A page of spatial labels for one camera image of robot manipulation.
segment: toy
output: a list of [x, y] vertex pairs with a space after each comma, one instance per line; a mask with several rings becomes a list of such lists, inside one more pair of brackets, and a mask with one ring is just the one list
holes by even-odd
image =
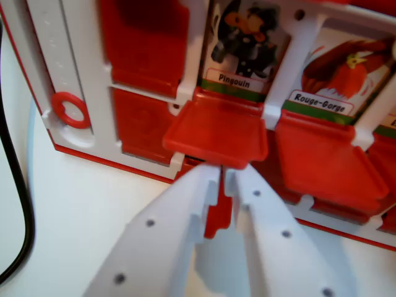
[[[203, 161], [252, 163], [303, 223], [394, 248], [378, 230], [389, 182], [370, 154], [394, 106], [396, 18], [364, 1], [165, 2], [156, 15], [144, 13], [148, 2], [132, 11], [126, 0], [0, 0], [55, 148], [168, 183]], [[162, 25], [167, 17], [183, 27]], [[340, 48], [333, 71], [318, 66]], [[324, 103], [325, 89], [342, 100]], [[208, 237], [229, 225], [229, 199], [211, 206]]]

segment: red compartment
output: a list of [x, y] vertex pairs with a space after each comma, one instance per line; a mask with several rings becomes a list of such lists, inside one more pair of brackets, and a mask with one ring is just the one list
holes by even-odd
[[353, 127], [283, 110], [275, 133], [287, 188], [378, 213], [389, 190], [366, 154], [351, 145]]
[[278, 147], [275, 140], [275, 132], [267, 131], [269, 153], [264, 161], [254, 161], [252, 166], [270, 184], [272, 189], [285, 201], [296, 204], [300, 201], [302, 194], [293, 192], [286, 188], [283, 182], [282, 170], [278, 155]]
[[175, 97], [184, 72], [188, 9], [178, 0], [101, 0], [99, 8], [113, 80]]
[[396, 202], [396, 140], [374, 134], [375, 141], [369, 148], [369, 159], [389, 187]]
[[268, 154], [262, 105], [196, 88], [164, 138], [170, 150], [237, 169]]
[[173, 152], [162, 146], [162, 138], [174, 120], [167, 102], [118, 89], [113, 89], [113, 96], [123, 152], [170, 164]]

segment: white table surface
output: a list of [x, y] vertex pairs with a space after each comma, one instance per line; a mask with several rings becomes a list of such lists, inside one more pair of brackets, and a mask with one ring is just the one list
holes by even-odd
[[[3, 43], [2, 94], [25, 171], [30, 95], [9, 42]], [[32, 161], [36, 243], [26, 266], [0, 287], [0, 296], [81, 296], [126, 223], [169, 185], [55, 151], [38, 114]], [[4, 270], [19, 251], [24, 224], [2, 147], [0, 176], [0, 270]], [[304, 229], [356, 296], [396, 296], [396, 253]], [[249, 296], [243, 241], [232, 228], [196, 246], [186, 296]]]

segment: red base edge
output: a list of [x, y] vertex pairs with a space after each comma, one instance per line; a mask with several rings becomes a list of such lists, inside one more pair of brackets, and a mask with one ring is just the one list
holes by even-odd
[[170, 179], [170, 178], [164, 178], [162, 176], [155, 175], [155, 174], [152, 174], [152, 173], [148, 173], [146, 171], [142, 171], [142, 170], [135, 169], [135, 168], [132, 168], [132, 167], [129, 167], [129, 166], [126, 166], [126, 165], [122, 165], [122, 164], [119, 164], [119, 163], [116, 163], [116, 162], [113, 162], [113, 161], [109, 161], [109, 160], [106, 160], [106, 159], [95, 157], [95, 156], [89, 155], [87, 153], [82, 153], [82, 152], [79, 152], [77, 150], [72, 150], [71, 148], [63, 147], [63, 146], [58, 145], [58, 144], [54, 144], [54, 146], [55, 146], [56, 150], [58, 150], [58, 151], [60, 151], [62, 153], [67, 153], [69, 155], [73, 155], [73, 156], [76, 156], [76, 157], [79, 157], [79, 158], [83, 158], [83, 159], [87, 159], [87, 160], [90, 160], [90, 161], [94, 161], [94, 162], [97, 162], [97, 163], [100, 163], [100, 164], [103, 164], [103, 165], [106, 165], [106, 166], [110, 166], [110, 167], [114, 167], [114, 168], [117, 168], [117, 169], [125, 170], [125, 171], [131, 172], [131, 173], [135, 173], [135, 174], [138, 174], [138, 175], [142, 175], [142, 176], [145, 176], [146, 178], [156, 179], [157, 181], [162, 181], [164, 183], [168, 183], [168, 184], [173, 183], [173, 180]]
[[334, 229], [331, 229], [331, 228], [328, 228], [328, 227], [325, 227], [325, 226], [321, 226], [321, 225], [318, 225], [318, 224], [315, 224], [315, 223], [304, 221], [304, 220], [302, 220], [300, 218], [296, 218], [296, 220], [300, 224], [308, 226], [308, 227], [311, 227], [311, 228], [315, 228], [315, 229], [322, 230], [322, 231], [325, 231], [325, 232], [333, 233], [335, 235], [339, 235], [339, 236], [346, 237], [346, 238], [349, 238], [349, 239], [352, 239], [352, 240], [360, 241], [361, 243], [370, 244], [372, 246], [377, 246], [377, 247], [380, 247], [380, 248], [383, 248], [383, 249], [388, 249], [390, 251], [396, 252], [396, 247], [395, 246], [388, 246], [387, 244], [384, 244], [384, 243], [378, 243], [377, 241], [373, 241], [373, 240], [370, 240], [370, 239], [362, 238], [362, 237], [359, 237], [359, 236], [356, 236], [356, 235], [352, 235], [352, 234], [349, 234], [349, 233], [344, 233], [342, 231], [334, 230]]

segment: cartoon penguin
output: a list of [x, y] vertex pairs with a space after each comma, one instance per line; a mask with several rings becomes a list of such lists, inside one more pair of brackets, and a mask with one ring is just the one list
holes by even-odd
[[234, 0], [225, 9], [211, 57], [221, 63], [231, 54], [239, 59], [237, 74], [251, 77], [255, 73], [266, 78], [265, 68], [276, 62], [277, 46], [270, 42], [268, 31], [277, 27], [277, 12], [273, 8], [253, 6], [245, 18], [238, 12], [240, 4], [240, 0]]

